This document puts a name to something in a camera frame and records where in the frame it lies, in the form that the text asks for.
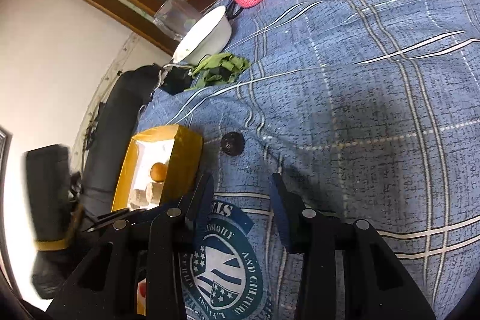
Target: blue plaid bedsheet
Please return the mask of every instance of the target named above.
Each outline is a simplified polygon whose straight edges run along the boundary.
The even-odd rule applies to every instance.
[[[480,265],[479,14],[480,0],[264,0],[233,22],[225,52],[252,62],[237,83],[155,93],[137,130],[201,133],[215,181],[204,243],[182,258],[189,318],[293,318],[302,256],[280,244],[273,172],[307,205],[369,220],[450,312]],[[241,156],[220,151],[230,131]]]

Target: white wall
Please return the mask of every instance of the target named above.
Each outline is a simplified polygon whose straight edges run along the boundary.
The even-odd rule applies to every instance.
[[[0,0],[0,126],[13,135],[3,200],[5,234],[21,294],[42,309],[48,301],[30,283],[36,250],[23,154],[74,144],[100,80],[130,34],[82,0]],[[146,41],[143,46],[136,51],[140,57],[160,53],[166,58]]]

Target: metal screw head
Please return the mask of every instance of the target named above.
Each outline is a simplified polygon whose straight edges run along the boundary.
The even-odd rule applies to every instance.
[[[177,217],[181,215],[182,211],[179,208],[170,208],[166,213],[169,217]]]
[[[368,228],[370,228],[370,223],[366,220],[358,220],[355,224],[358,228],[363,230],[367,230]]]
[[[313,219],[317,215],[317,212],[313,209],[304,209],[302,215],[308,219]]]
[[[113,227],[118,231],[120,229],[123,229],[127,226],[127,222],[125,220],[117,220],[116,222],[113,223]]]

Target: wooden block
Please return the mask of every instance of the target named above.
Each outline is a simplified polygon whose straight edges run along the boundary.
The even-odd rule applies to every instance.
[[[147,206],[147,196],[145,190],[135,189],[130,194],[130,204],[138,205],[138,206]]]
[[[148,203],[152,203],[155,205],[160,204],[160,198],[162,197],[162,190],[163,190],[164,182],[157,183],[157,182],[150,182],[146,188],[146,198]]]

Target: white bowl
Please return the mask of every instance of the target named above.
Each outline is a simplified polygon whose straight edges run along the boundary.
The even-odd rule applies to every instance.
[[[189,30],[172,56],[174,63],[185,60],[198,65],[205,55],[216,55],[225,48],[232,35],[225,10],[225,6],[216,7]]]

